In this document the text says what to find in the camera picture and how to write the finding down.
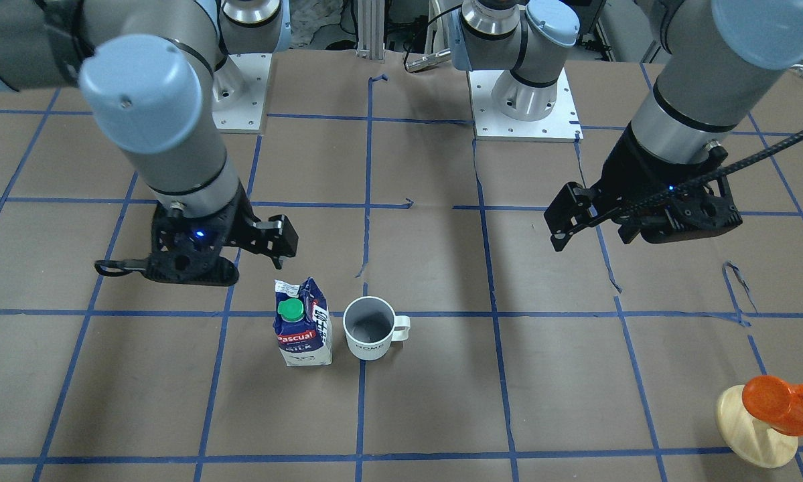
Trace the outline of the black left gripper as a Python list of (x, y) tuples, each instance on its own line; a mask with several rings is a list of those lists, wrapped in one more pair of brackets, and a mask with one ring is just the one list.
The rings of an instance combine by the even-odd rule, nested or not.
[(650, 244), (719, 237), (742, 223), (726, 177), (716, 188), (704, 183), (657, 202), (646, 199), (662, 190), (672, 193), (680, 184), (716, 170), (728, 153), (716, 141), (699, 150), (697, 164), (676, 164), (659, 159), (640, 145), (631, 127), (625, 128), (607, 156), (602, 177), (591, 187), (565, 183), (543, 217), (555, 251), (565, 249), (576, 233), (596, 228), (611, 217), (619, 224), (619, 237), (629, 244), (637, 236)]

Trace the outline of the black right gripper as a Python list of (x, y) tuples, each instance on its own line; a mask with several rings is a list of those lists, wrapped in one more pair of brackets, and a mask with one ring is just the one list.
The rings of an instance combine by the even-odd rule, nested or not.
[(185, 204), (157, 202), (151, 224), (152, 250), (146, 258), (95, 260), (98, 274), (120, 277), (138, 272), (147, 280), (188, 286), (229, 287), (239, 279), (224, 247), (238, 246), (236, 229), (246, 228), (243, 248), (271, 260), (297, 256), (298, 234), (288, 216), (253, 219), (248, 200), (236, 194), (209, 216), (190, 218)]

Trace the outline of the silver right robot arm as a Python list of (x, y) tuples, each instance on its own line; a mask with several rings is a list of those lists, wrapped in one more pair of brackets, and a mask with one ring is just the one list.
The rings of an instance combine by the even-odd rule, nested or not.
[(256, 217), (212, 118), (236, 54), (290, 43), (287, 1), (0, 1), (0, 92), (74, 86), (152, 189), (152, 250), (97, 260), (118, 277), (229, 287), (225, 247), (296, 256), (286, 216)]

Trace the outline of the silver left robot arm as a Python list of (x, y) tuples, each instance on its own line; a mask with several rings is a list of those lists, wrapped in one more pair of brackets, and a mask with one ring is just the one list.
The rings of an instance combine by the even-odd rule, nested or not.
[[(606, 220), (625, 244), (712, 238), (742, 217), (727, 180), (803, 140), (803, 131), (723, 165), (723, 140), (803, 56), (803, 1), (641, 1), (670, 54), (652, 91), (607, 156), (600, 180), (567, 183), (543, 214), (561, 251)], [(443, 21), (453, 66), (497, 70), (500, 112), (541, 119), (578, 39), (579, 19), (561, 1), (463, 1)]]

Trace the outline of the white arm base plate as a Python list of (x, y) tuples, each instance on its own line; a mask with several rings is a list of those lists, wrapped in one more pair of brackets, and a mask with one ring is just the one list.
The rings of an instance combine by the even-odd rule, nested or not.
[(214, 74), (212, 118), (220, 131), (263, 131), (272, 60), (271, 53), (230, 55)]
[(468, 80), (477, 140), (575, 143), (584, 139), (566, 70), (545, 88), (524, 85), (507, 70), (472, 71)]

